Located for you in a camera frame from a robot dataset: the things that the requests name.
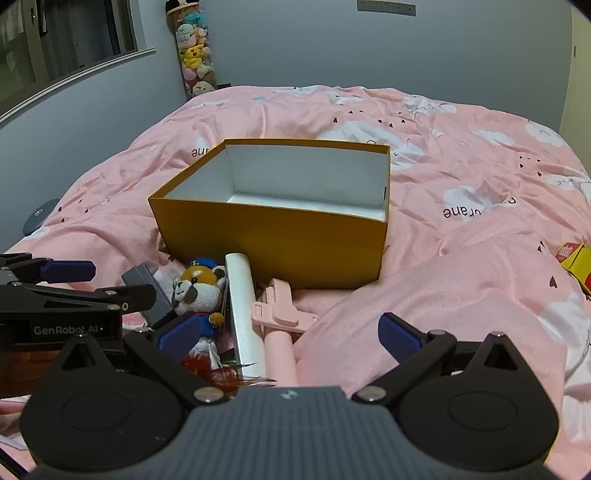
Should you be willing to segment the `pink patterned duvet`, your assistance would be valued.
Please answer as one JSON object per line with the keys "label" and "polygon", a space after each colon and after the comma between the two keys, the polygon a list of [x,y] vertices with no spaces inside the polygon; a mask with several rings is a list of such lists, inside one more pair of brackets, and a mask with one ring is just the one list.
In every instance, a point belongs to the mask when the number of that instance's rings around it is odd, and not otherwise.
{"label": "pink patterned duvet", "polygon": [[353,292],[308,290],[318,326],[295,345],[301,382],[353,393],[394,366],[377,320],[391,311],[460,339],[505,332],[561,415],[548,464],[590,469],[590,300],[556,260],[590,240],[590,179],[551,128],[394,89],[232,87],[193,98],[82,175],[15,251],[95,263],[94,285],[171,264],[148,205],[166,181],[229,138],[311,138],[392,151],[381,277]]}

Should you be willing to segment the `grey wall plate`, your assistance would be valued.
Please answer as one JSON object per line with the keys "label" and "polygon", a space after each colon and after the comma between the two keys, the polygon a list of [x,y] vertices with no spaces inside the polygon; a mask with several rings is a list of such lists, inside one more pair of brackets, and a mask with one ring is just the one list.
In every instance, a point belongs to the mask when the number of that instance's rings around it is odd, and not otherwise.
{"label": "grey wall plate", "polygon": [[356,8],[360,12],[384,13],[415,17],[417,7],[415,4],[391,1],[391,0],[358,0]]}

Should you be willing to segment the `hanging plush toy organizer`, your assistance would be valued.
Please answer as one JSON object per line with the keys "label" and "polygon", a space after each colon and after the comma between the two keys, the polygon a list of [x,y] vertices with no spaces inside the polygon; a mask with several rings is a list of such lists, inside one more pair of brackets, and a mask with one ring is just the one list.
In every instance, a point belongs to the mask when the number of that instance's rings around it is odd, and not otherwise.
{"label": "hanging plush toy organizer", "polygon": [[166,24],[175,38],[188,99],[216,89],[207,19],[199,1],[166,0]]}

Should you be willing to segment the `round dark stool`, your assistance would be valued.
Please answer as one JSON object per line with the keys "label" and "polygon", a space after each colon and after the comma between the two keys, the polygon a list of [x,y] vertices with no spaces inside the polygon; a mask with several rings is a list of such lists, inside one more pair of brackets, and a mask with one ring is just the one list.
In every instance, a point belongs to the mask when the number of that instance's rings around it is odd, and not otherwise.
{"label": "round dark stool", "polygon": [[24,236],[30,236],[43,226],[48,216],[58,205],[57,198],[51,199],[40,205],[25,221],[22,232]]}

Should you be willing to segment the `orange cardboard box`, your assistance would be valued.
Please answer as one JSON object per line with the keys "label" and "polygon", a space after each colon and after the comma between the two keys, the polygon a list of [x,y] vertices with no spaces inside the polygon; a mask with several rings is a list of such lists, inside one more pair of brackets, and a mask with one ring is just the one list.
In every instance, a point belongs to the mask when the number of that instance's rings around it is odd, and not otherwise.
{"label": "orange cardboard box", "polygon": [[148,202],[183,264],[242,253],[262,282],[356,289],[380,277],[390,184],[387,145],[226,139]]}

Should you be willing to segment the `white rectangular power bank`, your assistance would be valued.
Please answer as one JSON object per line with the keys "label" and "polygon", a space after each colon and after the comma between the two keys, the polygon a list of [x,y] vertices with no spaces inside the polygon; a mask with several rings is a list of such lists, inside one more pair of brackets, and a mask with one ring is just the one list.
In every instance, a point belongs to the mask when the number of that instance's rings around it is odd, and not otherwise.
{"label": "white rectangular power bank", "polygon": [[256,291],[252,281],[249,259],[242,253],[225,256],[228,273],[229,312],[236,362],[246,377],[266,377],[263,333],[252,323],[252,305]]}

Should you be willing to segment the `yellow red carton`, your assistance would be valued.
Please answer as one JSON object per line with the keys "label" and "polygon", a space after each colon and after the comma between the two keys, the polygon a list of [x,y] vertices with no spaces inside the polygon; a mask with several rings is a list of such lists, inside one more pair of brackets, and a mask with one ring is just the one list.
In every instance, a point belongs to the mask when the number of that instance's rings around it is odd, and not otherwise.
{"label": "yellow red carton", "polygon": [[583,292],[590,295],[591,288],[591,249],[582,243],[568,242],[562,245],[555,255],[561,267],[573,276]]}

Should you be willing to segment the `red green feather toy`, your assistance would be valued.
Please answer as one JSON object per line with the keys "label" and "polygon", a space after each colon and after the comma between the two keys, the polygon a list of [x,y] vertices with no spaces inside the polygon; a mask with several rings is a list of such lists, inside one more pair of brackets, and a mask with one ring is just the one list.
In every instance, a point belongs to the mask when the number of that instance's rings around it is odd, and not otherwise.
{"label": "red green feather toy", "polygon": [[276,380],[264,376],[243,375],[245,365],[224,364],[207,344],[204,350],[192,349],[181,360],[181,365],[193,375],[219,388],[229,398],[235,397],[243,387],[274,387]]}

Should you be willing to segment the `window with grey frame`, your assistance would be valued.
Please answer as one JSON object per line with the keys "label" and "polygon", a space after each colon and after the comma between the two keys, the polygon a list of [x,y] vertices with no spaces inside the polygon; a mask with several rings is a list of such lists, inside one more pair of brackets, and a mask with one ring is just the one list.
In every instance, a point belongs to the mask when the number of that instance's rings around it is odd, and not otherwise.
{"label": "window with grey frame", "polygon": [[154,51],[136,1],[3,1],[1,121],[70,82]]}

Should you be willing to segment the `pink phone holder stick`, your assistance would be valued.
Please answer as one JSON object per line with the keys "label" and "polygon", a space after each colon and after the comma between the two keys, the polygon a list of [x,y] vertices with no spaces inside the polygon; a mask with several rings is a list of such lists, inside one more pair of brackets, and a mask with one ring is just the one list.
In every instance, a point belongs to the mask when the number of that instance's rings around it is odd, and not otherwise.
{"label": "pink phone holder stick", "polygon": [[266,376],[276,387],[300,384],[294,355],[294,335],[303,335],[318,322],[318,315],[298,310],[290,284],[270,280],[260,301],[252,305],[252,324],[263,330]]}

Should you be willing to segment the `red panda plush toy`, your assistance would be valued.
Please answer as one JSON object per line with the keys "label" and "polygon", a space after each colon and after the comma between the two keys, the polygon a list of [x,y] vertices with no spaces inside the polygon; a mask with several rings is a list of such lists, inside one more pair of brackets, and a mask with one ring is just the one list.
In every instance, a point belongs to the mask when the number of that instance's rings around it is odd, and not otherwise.
{"label": "red panda plush toy", "polygon": [[216,340],[225,323],[225,267],[211,259],[197,258],[172,281],[171,304],[178,314],[197,314],[200,333],[191,349],[197,353],[217,352]]}

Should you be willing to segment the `grey small box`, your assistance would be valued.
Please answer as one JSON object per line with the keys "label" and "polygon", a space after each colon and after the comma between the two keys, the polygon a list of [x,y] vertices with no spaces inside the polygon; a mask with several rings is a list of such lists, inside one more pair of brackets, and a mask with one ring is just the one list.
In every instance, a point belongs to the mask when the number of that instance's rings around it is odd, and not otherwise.
{"label": "grey small box", "polygon": [[172,305],[145,263],[131,267],[121,278],[141,297],[140,313],[149,327],[156,329],[173,319]]}

